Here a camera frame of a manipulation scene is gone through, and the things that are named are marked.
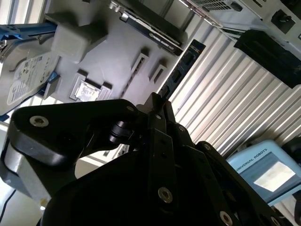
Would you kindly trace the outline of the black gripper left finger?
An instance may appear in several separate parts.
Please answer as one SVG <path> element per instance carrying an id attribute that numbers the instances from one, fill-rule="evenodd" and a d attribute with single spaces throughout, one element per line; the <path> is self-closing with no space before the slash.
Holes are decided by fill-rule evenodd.
<path id="1" fill-rule="evenodd" d="M 1 154 L 6 182 L 42 210 L 66 185 L 130 153 L 148 159 L 148 196 L 157 193 L 179 207 L 172 137 L 165 96 L 152 93 L 143 105 L 104 100 L 31 106 L 13 113 Z"/>

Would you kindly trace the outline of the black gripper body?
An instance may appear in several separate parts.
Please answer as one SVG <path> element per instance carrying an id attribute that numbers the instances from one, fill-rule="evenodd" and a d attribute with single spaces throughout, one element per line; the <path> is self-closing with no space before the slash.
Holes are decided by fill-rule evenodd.
<path id="1" fill-rule="evenodd" d="M 171 210 L 148 196 L 148 159 L 125 154 L 63 187 L 50 201 L 43 226 L 194 226 L 187 204 Z"/>

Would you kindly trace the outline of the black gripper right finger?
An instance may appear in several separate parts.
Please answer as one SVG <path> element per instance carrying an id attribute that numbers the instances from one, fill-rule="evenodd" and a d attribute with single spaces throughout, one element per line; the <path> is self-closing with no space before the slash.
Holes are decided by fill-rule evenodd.
<path id="1" fill-rule="evenodd" d="M 188 223 L 203 226 L 283 226 L 277 213 L 207 142 L 194 144 L 175 121 L 169 101 L 164 105 L 167 132 L 172 137 L 178 197 Z"/>

